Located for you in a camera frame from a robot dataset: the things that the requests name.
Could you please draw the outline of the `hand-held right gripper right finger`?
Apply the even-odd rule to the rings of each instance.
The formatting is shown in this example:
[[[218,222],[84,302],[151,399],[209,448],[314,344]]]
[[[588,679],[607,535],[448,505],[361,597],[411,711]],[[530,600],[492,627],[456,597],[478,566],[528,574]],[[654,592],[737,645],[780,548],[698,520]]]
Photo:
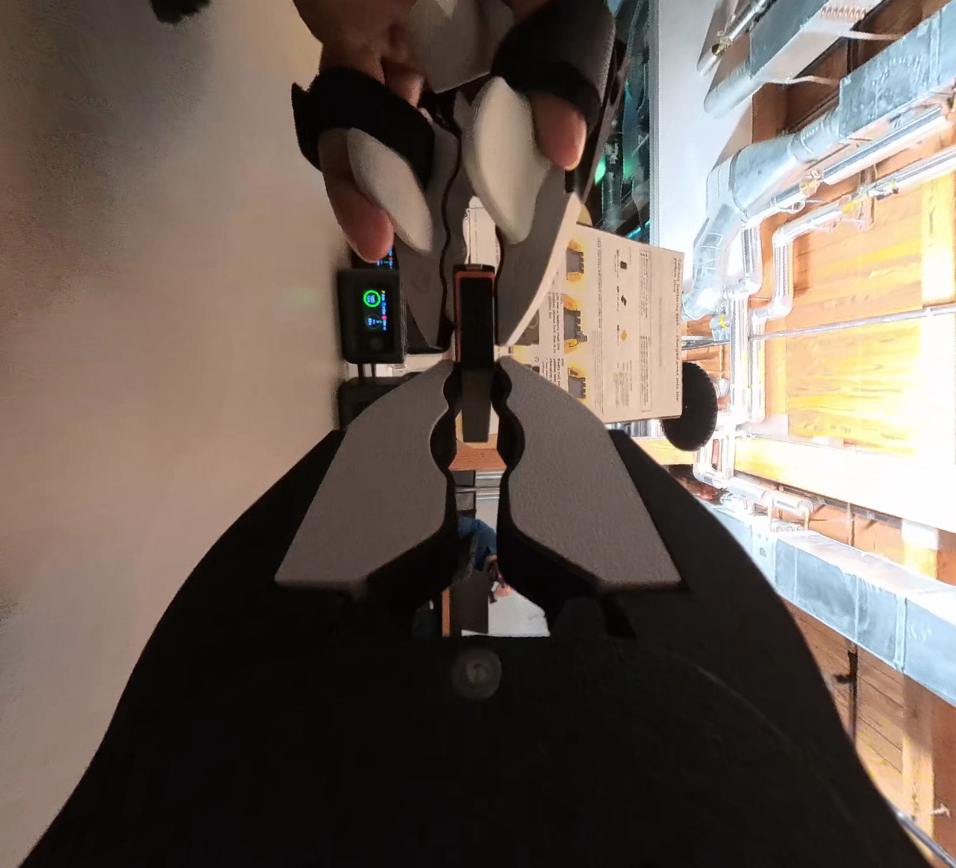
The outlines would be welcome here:
[[[681,585],[604,423],[512,358],[497,362],[493,405],[505,464],[498,560],[527,598],[601,598]]]

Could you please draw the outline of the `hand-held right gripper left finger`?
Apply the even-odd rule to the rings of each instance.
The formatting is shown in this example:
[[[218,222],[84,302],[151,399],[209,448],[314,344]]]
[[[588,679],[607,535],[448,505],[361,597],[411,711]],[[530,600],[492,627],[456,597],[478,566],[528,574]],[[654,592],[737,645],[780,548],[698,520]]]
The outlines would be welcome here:
[[[441,545],[456,533],[451,456],[432,437],[450,417],[454,364],[441,360],[370,403],[345,428],[275,574],[278,585],[426,598],[455,563]]]

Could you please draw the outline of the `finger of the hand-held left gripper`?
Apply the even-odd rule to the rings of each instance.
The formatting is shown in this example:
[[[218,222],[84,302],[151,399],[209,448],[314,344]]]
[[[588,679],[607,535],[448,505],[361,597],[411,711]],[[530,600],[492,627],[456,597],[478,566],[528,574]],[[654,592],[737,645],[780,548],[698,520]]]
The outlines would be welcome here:
[[[423,337],[448,346],[451,259],[459,232],[452,229],[452,193],[459,176],[459,139],[435,124],[430,178],[422,189],[412,174],[400,196],[397,230],[405,297]]]
[[[493,216],[500,242],[495,286],[495,338],[500,348],[521,336],[544,300],[577,229],[581,200],[567,190],[568,173],[550,168],[537,193],[528,235],[516,241],[498,215]]]

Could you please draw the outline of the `orange-tabbed black battery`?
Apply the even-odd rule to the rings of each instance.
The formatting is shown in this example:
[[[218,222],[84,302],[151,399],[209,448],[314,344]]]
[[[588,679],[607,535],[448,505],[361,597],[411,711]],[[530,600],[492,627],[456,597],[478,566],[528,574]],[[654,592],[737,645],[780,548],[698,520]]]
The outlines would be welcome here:
[[[462,439],[487,442],[495,368],[495,276],[490,265],[453,269],[456,360],[461,386]]]

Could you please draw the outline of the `printed instruction sheet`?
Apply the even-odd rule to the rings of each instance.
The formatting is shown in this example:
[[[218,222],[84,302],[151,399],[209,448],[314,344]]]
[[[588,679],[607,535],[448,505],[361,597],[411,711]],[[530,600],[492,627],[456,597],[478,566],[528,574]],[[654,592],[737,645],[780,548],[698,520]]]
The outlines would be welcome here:
[[[511,357],[605,424],[683,409],[681,253],[576,225]]]

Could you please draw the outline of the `black round knob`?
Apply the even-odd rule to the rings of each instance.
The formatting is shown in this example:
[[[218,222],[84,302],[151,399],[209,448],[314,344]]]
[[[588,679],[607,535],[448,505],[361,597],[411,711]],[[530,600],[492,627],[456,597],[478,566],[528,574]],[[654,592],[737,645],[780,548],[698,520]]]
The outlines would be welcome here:
[[[696,362],[682,362],[681,413],[663,419],[665,439],[677,450],[695,452],[711,441],[719,416],[716,387]]]

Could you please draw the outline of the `silver round air duct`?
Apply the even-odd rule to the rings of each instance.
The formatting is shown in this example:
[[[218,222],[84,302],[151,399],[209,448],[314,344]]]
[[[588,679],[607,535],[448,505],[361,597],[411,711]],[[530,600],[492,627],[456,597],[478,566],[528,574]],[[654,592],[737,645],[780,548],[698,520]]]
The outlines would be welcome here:
[[[942,125],[954,80],[941,85],[840,84],[836,105],[795,132],[748,145],[711,170],[708,217],[692,250],[683,316],[714,312],[727,252],[738,234],[802,207],[821,185],[842,183]]]

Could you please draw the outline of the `grey rectangular air duct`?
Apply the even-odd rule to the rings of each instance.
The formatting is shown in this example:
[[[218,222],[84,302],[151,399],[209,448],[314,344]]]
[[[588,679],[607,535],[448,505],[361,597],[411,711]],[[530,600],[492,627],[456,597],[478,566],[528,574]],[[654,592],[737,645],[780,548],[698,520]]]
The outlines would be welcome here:
[[[778,594],[955,705],[955,588],[814,532],[772,536]]]
[[[952,0],[837,82],[836,104],[795,135],[807,148],[805,160],[952,89],[954,10]],[[740,67],[748,77],[740,82],[754,93],[794,79],[837,39],[848,38],[859,19],[858,9],[829,2],[790,28],[781,19],[758,27]]]

